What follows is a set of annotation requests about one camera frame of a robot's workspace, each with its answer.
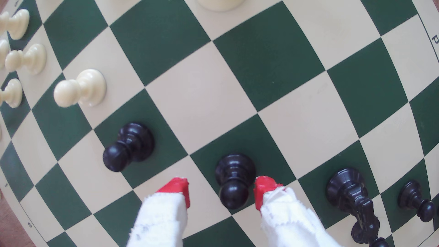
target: black chess piece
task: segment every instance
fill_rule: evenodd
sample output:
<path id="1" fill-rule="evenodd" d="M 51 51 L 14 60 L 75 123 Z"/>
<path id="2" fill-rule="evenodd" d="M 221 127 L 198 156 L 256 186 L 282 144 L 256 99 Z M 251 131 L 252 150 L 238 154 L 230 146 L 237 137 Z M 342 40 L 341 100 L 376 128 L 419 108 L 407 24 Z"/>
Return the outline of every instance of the black chess piece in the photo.
<path id="1" fill-rule="evenodd" d="M 337 172 L 328 182 L 326 198 L 331 205 L 357 218 L 351 231 L 356 243 L 389 247 L 384 238 L 378 237 L 380 221 L 375 216 L 374 203 L 368 197 L 364 178 L 359 171 L 346 168 Z"/>
<path id="2" fill-rule="evenodd" d="M 421 185 L 413 180 L 408 182 L 399 193 L 398 205 L 407 210 L 416 208 L 416 215 L 429 222 L 435 214 L 435 205 L 429 199 L 422 199 Z"/>
<path id="3" fill-rule="evenodd" d="M 140 123 L 128 123 L 119 130 L 117 141 L 105 149 L 104 164 L 111 171 L 122 171 L 133 161 L 144 161 L 153 149 L 149 129 Z"/>
<path id="4" fill-rule="evenodd" d="M 247 202 L 248 188 L 255 181 L 256 167 L 247 156 L 230 154 L 218 162 L 215 177 L 221 186 L 221 203 L 228 209 L 238 209 Z"/>

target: pawn base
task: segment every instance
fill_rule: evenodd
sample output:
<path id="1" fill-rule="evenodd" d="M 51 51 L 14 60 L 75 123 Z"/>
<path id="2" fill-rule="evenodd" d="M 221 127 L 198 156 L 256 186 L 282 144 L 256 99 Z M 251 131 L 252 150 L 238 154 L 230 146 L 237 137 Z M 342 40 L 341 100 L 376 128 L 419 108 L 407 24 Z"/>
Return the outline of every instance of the pawn base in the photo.
<path id="1" fill-rule="evenodd" d="M 107 91 L 107 84 L 101 72 L 95 69 L 86 69 L 82 71 L 76 81 L 87 81 L 91 87 L 91 95 L 87 98 L 80 98 L 79 104 L 85 106 L 95 106 L 102 102 Z"/>
<path id="2" fill-rule="evenodd" d="M 361 186 L 364 189 L 364 195 L 367 196 L 367 190 L 364 188 L 364 178 L 361 174 L 352 168 L 346 168 L 335 174 L 329 181 L 326 187 L 326 198 L 332 206 L 338 207 L 340 210 L 346 213 L 351 213 L 351 207 L 343 203 L 344 200 L 340 200 L 343 196 L 343 191 L 350 186 Z"/>
<path id="3" fill-rule="evenodd" d="M 21 39 L 24 34 L 26 33 L 26 30 L 29 25 L 29 11 L 26 9 L 19 10 L 12 18 L 18 19 L 18 25 L 15 30 L 8 30 L 9 35 L 13 40 L 19 40 Z"/>
<path id="4" fill-rule="evenodd" d="M 5 91 L 10 91 L 12 94 L 11 99 L 6 100 L 6 103 L 12 108 L 17 108 L 21 104 L 23 97 L 23 88 L 20 81 L 18 79 L 10 80 L 5 87 Z"/>
<path id="5" fill-rule="evenodd" d="M 244 0 L 198 0 L 198 3 L 210 11 L 223 12 L 238 7 Z"/>
<path id="6" fill-rule="evenodd" d="M 421 185 L 417 181 L 408 182 L 399 193 L 398 205 L 403 209 L 414 209 L 412 200 L 415 194 L 421 193 Z"/>
<path id="7" fill-rule="evenodd" d="M 9 44 L 6 40 L 0 40 L 0 69 L 4 68 L 4 61 L 9 53 Z"/>
<path id="8" fill-rule="evenodd" d="M 27 69 L 32 75 L 37 75 L 41 73 L 41 71 L 46 66 L 46 48 L 42 44 L 34 44 L 26 52 L 26 54 L 28 53 L 32 54 L 33 63 L 30 65 L 26 65 Z"/>

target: green square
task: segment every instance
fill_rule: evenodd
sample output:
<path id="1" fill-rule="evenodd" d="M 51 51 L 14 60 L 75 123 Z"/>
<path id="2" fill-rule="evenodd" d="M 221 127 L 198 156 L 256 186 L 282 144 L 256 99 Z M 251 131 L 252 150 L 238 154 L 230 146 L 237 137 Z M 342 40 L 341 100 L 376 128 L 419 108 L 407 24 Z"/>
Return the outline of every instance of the green square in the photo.
<path id="1" fill-rule="evenodd" d="M 134 191 L 131 191 L 95 213 L 94 216 L 113 240 L 120 247 L 125 247 L 141 205 L 142 201 Z"/>
<path id="2" fill-rule="evenodd" d="M 91 215 L 58 164 L 35 187 L 64 230 Z"/>
<path id="3" fill-rule="evenodd" d="M 424 155 L 439 143 L 439 77 L 410 101 Z"/>
<path id="4" fill-rule="evenodd" d="M 435 196 L 435 198 L 432 199 L 433 204 L 435 205 L 436 209 L 439 210 L 439 194 Z M 433 216 L 433 229 L 436 231 L 439 228 L 439 214 L 435 214 Z"/>
<path id="5" fill-rule="evenodd" d="M 12 142 L 9 143 L 0 159 L 0 167 L 9 186 L 18 201 L 21 201 L 33 188 L 29 178 Z"/>
<path id="6" fill-rule="evenodd" d="M 216 193 L 220 191 L 220 186 L 215 179 L 216 165 L 223 156 L 231 153 L 242 153 L 252 159 L 256 166 L 257 176 L 266 175 L 284 185 L 296 180 L 257 114 L 191 155 L 192 160 Z M 238 210 L 229 210 L 230 213 L 234 214 L 255 203 L 253 186 L 250 190 L 247 203 Z"/>
<path id="7" fill-rule="evenodd" d="M 184 247 L 254 247 L 245 232 L 229 217 L 183 239 Z"/>
<path id="8" fill-rule="evenodd" d="M 63 232 L 47 242 L 49 247 L 76 247 L 76 244 L 70 239 L 67 233 Z"/>
<path id="9" fill-rule="evenodd" d="M 7 86 L 7 83 L 14 78 L 18 78 L 17 72 L 9 73 L 1 86 L 1 90 Z M 0 112 L 3 116 L 4 123 L 7 131 L 12 138 L 17 131 L 20 124 L 30 111 L 29 103 L 26 100 L 26 96 L 23 93 L 21 104 L 17 108 L 11 108 L 6 102 L 3 102 L 0 106 Z"/>
<path id="10" fill-rule="evenodd" d="M 282 1 L 214 43 L 258 111 L 325 70 Z"/>
<path id="11" fill-rule="evenodd" d="M 44 23 L 61 69 L 107 26 L 96 3 L 91 0 L 64 0 Z"/>
<path id="12" fill-rule="evenodd" d="M 390 188 L 381 193 L 381 198 L 383 199 L 384 208 L 392 232 L 398 230 L 416 215 L 416 209 L 406 210 L 398 206 L 399 193 L 410 180 L 416 180 L 421 184 L 423 199 L 430 199 L 430 187 L 428 184 L 427 168 L 425 167 L 424 159 L 422 159 Z"/>
<path id="13" fill-rule="evenodd" d="M 359 137 L 408 102 L 381 38 L 328 70 Z"/>
<path id="14" fill-rule="evenodd" d="M 78 104 L 68 108 L 56 104 L 54 89 L 62 80 L 65 78 L 61 73 L 32 109 L 41 132 L 57 160 L 60 160 L 91 130 Z"/>
<path id="15" fill-rule="evenodd" d="M 38 29 L 43 24 L 41 22 L 40 12 L 38 12 L 38 7 L 36 5 L 35 0 L 23 0 L 23 2 L 18 7 L 17 11 L 21 9 L 27 9 L 29 11 L 29 25 L 23 37 L 19 40 L 11 39 L 9 32 L 7 33 L 11 50 L 23 50 L 26 47 L 26 45 L 29 43 L 33 35 L 38 31 Z"/>
<path id="16" fill-rule="evenodd" d="M 389 244 L 389 247 L 395 247 L 395 242 L 393 241 L 393 236 L 390 234 L 385 241 Z"/>
<path id="17" fill-rule="evenodd" d="M 355 168 L 361 173 L 369 192 L 369 198 L 372 199 L 379 194 L 375 178 L 360 141 L 356 141 L 341 153 L 299 178 L 303 191 L 305 191 L 326 229 L 349 215 L 332 206 L 326 199 L 326 186 L 329 180 L 335 173 L 345 168 Z"/>
<path id="18" fill-rule="evenodd" d="M 117 140 L 119 129 L 131 122 L 145 124 L 151 130 L 155 141 L 154 151 L 151 156 L 143 162 L 132 162 L 122 171 L 131 187 L 136 188 L 187 156 L 187 153 L 146 90 L 142 90 L 132 97 L 99 124 L 94 132 L 102 145 L 107 147 Z"/>
<path id="19" fill-rule="evenodd" d="M 380 35 L 417 14 L 411 0 L 361 0 Z"/>
<path id="20" fill-rule="evenodd" d="M 210 41 L 183 0 L 142 0 L 110 27 L 144 85 Z"/>

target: chess piece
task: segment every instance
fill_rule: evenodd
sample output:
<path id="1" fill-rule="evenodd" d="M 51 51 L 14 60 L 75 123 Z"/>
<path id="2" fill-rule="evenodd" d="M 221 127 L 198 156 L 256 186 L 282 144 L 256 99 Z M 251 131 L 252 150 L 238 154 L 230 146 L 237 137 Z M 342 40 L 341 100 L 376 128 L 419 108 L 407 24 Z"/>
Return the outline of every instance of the chess piece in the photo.
<path id="1" fill-rule="evenodd" d="M 42 44 L 34 44 L 26 53 L 23 51 L 9 52 L 4 64 L 9 72 L 25 66 L 31 75 L 37 75 L 46 66 L 46 59 L 46 48 Z"/>
<path id="2" fill-rule="evenodd" d="M 10 107 L 17 108 L 23 97 L 22 84 L 18 79 L 11 79 L 3 91 L 0 91 L 0 105 L 5 101 Z"/>
<path id="3" fill-rule="evenodd" d="M 0 69 L 4 67 L 4 60 L 9 53 L 9 44 L 6 40 L 0 40 Z"/>
<path id="4" fill-rule="evenodd" d="M 76 103 L 95 106 L 102 102 L 106 91 L 107 84 L 101 72 L 86 69 L 76 80 L 60 81 L 55 87 L 54 98 L 60 107 L 69 107 Z"/>
<path id="5" fill-rule="evenodd" d="M 117 141 L 105 149 L 104 164 L 111 171 L 122 171 L 132 161 L 144 161 L 153 149 L 149 129 L 140 123 L 128 123 L 119 130 Z"/>
<path id="6" fill-rule="evenodd" d="M 238 7 L 244 0 L 198 0 L 198 3 L 211 11 L 229 11 Z"/>
<path id="7" fill-rule="evenodd" d="M 9 18 L 9 12 L 0 15 L 0 34 L 7 30 L 13 40 L 21 39 L 28 25 L 29 11 L 26 9 L 17 11 L 11 18 Z"/>
<path id="8" fill-rule="evenodd" d="M 399 193 L 398 205 L 407 210 L 416 208 L 416 215 L 429 222 L 435 214 L 435 205 L 430 199 L 422 199 L 421 185 L 417 181 L 408 182 Z"/>
<path id="9" fill-rule="evenodd" d="M 248 188 L 256 177 L 253 161 L 243 154 L 223 157 L 216 166 L 215 178 L 221 186 L 219 199 L 228 209 L 238 209 L 247 202 Z"/>
<path id="10" fill-rule="evenodd" d="M 378 237 L 380 221 L 374 213 L 374 203 L 368 197 L 364 178 L 353 168 L 337 172 L 326 187 L 326 198 L 332 206 L 357 218 L 351 236 L 356 243 L 369 243 L 370 247 L 389 247 Z"/>

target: white pawn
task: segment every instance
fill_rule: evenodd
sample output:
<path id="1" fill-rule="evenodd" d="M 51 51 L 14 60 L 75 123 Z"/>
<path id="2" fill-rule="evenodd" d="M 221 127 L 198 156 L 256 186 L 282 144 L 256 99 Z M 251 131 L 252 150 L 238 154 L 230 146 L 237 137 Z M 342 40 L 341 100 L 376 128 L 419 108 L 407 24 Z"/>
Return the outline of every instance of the white pawn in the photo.
<path id="1" fill-rule="evenodd" d="M 107 84 L 104 76 L 95 69 L 82 71 L 76 80 L 60 81 L 54 90 L 55 102 L 60 107 L 80 105 L 94 106 L 105 96 Z"/>
<path id="2" fill-rule="evenodd" d="M 26 33 L 29 25 L 29 11 L 21 9 L 9 18 L 9 12 L 0 15 L 0 35 L 8 31 L 13 40 L 19 40 Z"/>
<path id="3" fill-rule="evenodd" d="M 4 61 L 9 53 L 9 44 L 6 40 L 0 40 L 0 69 L 4 67 Z"/>
<path id="4" fill-rule="evenodd" d="M 0 91 L 0 105 L 5 101 L 10 107 L 16 108 L 22 102 L 23 88 L 18 79 L 12 79 L 7 83 L 3 91 Z"/>
<path id="5" fill-rule="evenodd" d="M 198 0 L 198 3 L 204 8 L 218 12 L 232 10 L 242 2 L 244 0 Z"/>
<path id="6" fill-rule="evenodd" d="M 46 66 L 46 48 L 42 44 L 34 44 L 24 54 L 23 51 L 11 51 L 4 61 L 9 72 L 25 66 L 32 75 L 39 74 Z"/>

